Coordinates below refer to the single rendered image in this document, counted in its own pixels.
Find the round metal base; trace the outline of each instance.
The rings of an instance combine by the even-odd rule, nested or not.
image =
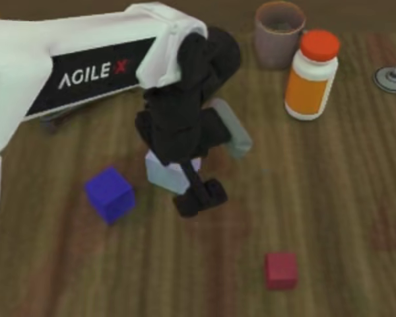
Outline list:
[[[394,67],[382,67],[374,73],[374,82],[380,89],[396,94],[396,73]]]

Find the red lid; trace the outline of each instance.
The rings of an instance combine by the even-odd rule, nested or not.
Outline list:
[[[324,30],[311,30],[301,38],[302,54],[312,61],[329,61],[337,56],[341,44],[332,33]]]

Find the brown cup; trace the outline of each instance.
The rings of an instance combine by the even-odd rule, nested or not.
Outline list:
[[[271,1],[255,14],[255,51],[262,67],[290,67],[305,27],[306,16],[295,4]]]

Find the red x letter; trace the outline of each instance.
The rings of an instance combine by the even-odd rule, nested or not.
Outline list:
[[[118,73],[126,72],[126,64],[127,64],[127,59],[121,59],[120,61],[117,61],[114,67],[114,73],[118,74]]]

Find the pill bottle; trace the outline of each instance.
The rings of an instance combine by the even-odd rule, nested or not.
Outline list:
[[[325,30],[311,30],[301,37],[284,98],[293,118],[314,120],[323,113],[339,66],[339,48],[339,39]]]

